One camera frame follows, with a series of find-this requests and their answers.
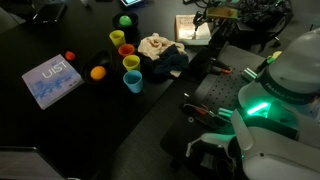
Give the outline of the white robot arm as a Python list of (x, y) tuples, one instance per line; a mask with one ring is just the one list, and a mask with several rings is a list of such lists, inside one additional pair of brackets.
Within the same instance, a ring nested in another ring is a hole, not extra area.
[(238, 144), (249, 180), (320, 180), (320, 32), (295, 39), (238, 94), (231, 135), (199, 140), (231, 149)]

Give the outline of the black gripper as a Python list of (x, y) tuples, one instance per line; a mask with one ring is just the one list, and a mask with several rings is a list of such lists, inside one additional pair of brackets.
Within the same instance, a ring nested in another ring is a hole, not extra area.
[[(205, 16), (212, 19), (237, 19), (238, 11), (236, 9), (225, 6), (210, 7), (205, 10)], [(194, 15), (193, 24), (194, 32), (192, 39), (197, 40), (199, 39), (197, 30), (199, 26), (203, 24), (203, 13), (201, 11), (197, 11)]]

